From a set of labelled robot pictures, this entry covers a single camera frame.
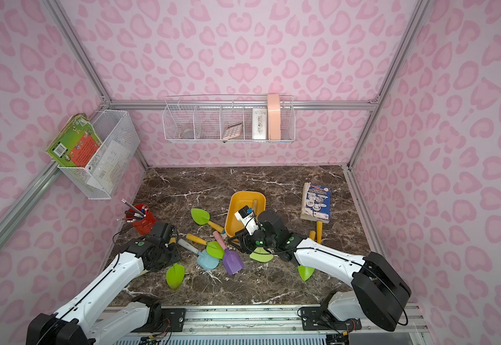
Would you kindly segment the light blue plastic shovel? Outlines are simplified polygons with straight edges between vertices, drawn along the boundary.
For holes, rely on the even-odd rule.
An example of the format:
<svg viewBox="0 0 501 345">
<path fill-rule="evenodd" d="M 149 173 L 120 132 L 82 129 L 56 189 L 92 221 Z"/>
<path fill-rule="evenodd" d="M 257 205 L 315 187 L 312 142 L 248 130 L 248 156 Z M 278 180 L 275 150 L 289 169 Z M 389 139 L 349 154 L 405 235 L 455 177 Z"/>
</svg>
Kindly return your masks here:
<svg viewBox="0 0 501 345">
<path fill-rule="evenodd" d="M 218 267 L 220 260 L 210 256 L 206 251 L 199 251 L 192 244 L 179 239 L 177 244 L 197 256 L 197 264 L 206 271 L 212 271 Z"/>
</svg>

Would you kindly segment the yellow plastic storage box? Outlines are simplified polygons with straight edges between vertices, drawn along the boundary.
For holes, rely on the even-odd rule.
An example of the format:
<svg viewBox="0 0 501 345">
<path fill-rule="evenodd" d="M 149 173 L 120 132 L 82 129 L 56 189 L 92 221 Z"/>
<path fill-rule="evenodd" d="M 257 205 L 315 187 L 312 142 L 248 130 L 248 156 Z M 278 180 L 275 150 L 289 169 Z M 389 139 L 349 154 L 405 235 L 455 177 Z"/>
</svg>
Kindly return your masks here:
<svg viewBox="0 0 501 345">
<path fill-rule="evenodd" d="M 244 206 L 252 208 L 254 199 L 258 200 L 256 214 L 256 216 L 258 216 L 266 210 L 266 197 L 262 193 L 255 191 L 239 191 L 233 194 L 228 210 L 228 217 L 224 226 L 225 233 L 228 237 L 233 238 L 237 232 L 244 229 L 243 223 L 235 218 L 235 213 Z"/>
</svg>

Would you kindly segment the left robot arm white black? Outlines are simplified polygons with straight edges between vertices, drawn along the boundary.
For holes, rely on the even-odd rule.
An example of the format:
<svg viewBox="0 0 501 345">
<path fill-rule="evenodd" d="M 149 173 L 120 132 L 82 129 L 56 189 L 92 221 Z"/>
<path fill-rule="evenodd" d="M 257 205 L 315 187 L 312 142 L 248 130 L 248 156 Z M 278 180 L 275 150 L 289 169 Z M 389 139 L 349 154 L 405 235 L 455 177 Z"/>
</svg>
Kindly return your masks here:
<svg viewBox="0 0 501 345">
<path fill-rule="evenodd" d="M 165 314 L 152 296 L 136 296 L 113 316 L 99 317 L 132 280 L 181 259 L 175 238 L 174 225 L 157 221 L 149 234 L 119 246 L 110 265 L 81 293 L 54 313 L 41 313 L 30 322 L 27 344 L 114 344 L 134 331 L 173 332 L 177 317 Z"/>
</svg>

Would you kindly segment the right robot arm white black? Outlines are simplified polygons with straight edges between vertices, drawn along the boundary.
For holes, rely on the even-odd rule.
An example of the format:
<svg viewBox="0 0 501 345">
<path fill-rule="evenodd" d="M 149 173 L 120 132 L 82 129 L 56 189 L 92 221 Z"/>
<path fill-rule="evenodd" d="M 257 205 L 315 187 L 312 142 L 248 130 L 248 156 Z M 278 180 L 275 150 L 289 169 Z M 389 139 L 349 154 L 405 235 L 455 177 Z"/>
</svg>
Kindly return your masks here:
<svg viewBox="0 0 501 345">
<path fill-rule="evenodd" d="M 395 331 L 411 289 L 384 256 L 370 252 L 366 256 L 341 252 L 291 232 L 281 217 L 265 210 L 255 215 L 245 206 L 234 212 L 243 228 L 230 236 L 229 243 L 241 252 L 251 254 L 257 248 L 291 262 L 310 267 L 350 286 L 365 316 L 385 331 Z"/>
</svg>

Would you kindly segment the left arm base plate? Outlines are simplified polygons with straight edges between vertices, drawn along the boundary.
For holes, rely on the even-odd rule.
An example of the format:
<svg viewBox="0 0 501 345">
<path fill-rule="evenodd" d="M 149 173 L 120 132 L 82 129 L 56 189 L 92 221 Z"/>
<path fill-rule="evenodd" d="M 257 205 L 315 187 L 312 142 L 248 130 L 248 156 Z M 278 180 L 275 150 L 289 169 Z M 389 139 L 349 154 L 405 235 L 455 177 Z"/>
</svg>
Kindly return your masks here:
<svg viewBox="0 0 501 345">
<path fill-rule="evenodd" d="M 132 333 L 164 333 L 182 332 L 187 309 L 162 308 L 158 306 L 150 312 L 150 316 L 143 326 L 134 329 Z"/>
</svg>

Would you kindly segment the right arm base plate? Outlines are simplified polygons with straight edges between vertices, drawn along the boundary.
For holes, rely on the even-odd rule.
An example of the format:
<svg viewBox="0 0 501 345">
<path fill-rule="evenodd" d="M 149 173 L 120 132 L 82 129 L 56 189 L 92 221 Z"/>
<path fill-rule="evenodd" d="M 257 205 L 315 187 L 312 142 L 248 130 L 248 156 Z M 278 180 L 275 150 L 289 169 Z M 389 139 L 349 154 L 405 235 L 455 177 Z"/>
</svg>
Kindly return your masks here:
<svg viewBox="0 0 501 345">
<path fill-rule="evenodd" d="M 350 333 L 362 329 L 360 319 L 336 319 L 326 308 L 304 306 L 297 310 L 297 316 L 301 319 L 304 331 L 338 331 Z"/>
</svg>

